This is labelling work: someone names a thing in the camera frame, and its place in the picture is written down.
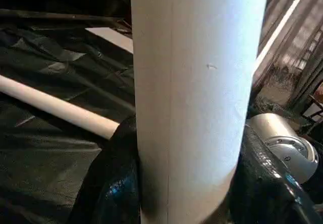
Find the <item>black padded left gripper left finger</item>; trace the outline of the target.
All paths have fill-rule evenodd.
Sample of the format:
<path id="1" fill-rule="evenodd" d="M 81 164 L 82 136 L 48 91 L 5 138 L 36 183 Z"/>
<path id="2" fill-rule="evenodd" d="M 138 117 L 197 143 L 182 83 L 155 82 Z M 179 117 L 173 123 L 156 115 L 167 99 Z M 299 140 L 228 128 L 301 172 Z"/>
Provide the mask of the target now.
<path id="1" fill-rule="evenodd" d="M 124 119 L 91 163 L 68 223 L 139 223 L 136 117 Z"/>

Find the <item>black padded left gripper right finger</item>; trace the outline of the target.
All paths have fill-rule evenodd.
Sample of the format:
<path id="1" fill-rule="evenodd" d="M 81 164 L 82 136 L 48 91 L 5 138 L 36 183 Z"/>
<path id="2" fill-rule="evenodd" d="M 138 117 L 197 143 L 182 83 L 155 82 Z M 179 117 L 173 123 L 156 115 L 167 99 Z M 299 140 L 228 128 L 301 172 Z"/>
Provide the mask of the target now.
<path id="1" fill-rule="evenodd" d="M 248 125 L 230 190 L 233 223 L 322 223 L 287 167 Z"/>

